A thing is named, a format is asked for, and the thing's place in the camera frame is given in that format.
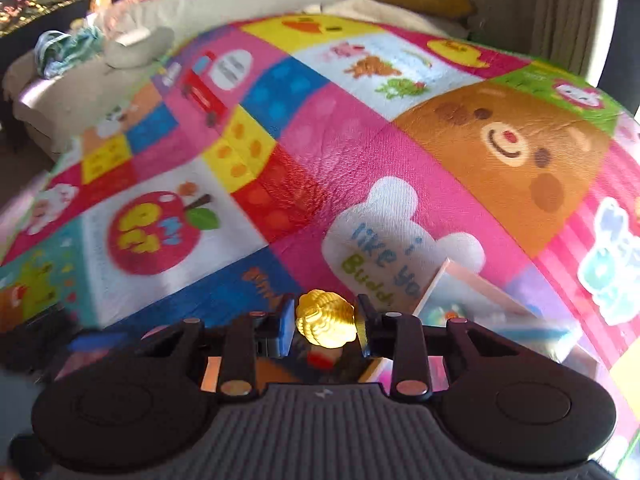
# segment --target metal screw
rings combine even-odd
[[[396,384],[396,390],[407,397],[418,397],[427,393],[429,387],[422,381],[407,380]]]
[[[251,385],[246,381],[232,380],[223,383],[220,391],[229,397],[241,397],[247,395],[252,390]]]

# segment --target red car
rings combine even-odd
[[[210,80],[209,71],[216,61],[216,55],[207,51],[187,70],[182,86],[182,95],[191,97],[207,115],[207,126],[213,127],[226,112],[224,103],[206,85],[204,78]]]

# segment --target blanket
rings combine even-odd
[[[104,35],[97,27],[84,27],[74,34],[58,30],[43,32],[33,53],[38,75],[53,79],[102,51]]]
[[[313,288],[412,312],[451,258],[580,321],[628,441],[639,136],[540,60],[338,16],[234,23],[74,140],[0,278],[24,319],[59,302],[140,336]]]

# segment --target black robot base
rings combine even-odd
[[[609,479],[589,460],[616,412],[599,384],[464,319],[445,328],[356,302],[379,384],[256,387],[256,356],[283,357],[294,301],[224,328],[186,319],[47,387],[33,430],[48,480]],[[431,390],[429,355],[449,389]],[[215,393],[200,389],[222,358]]]

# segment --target yellow crocheted ball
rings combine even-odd
[[[353,307],[335,292],[312,290],[296,307],[298,331],[314,345],[340,348],[356,339]]]

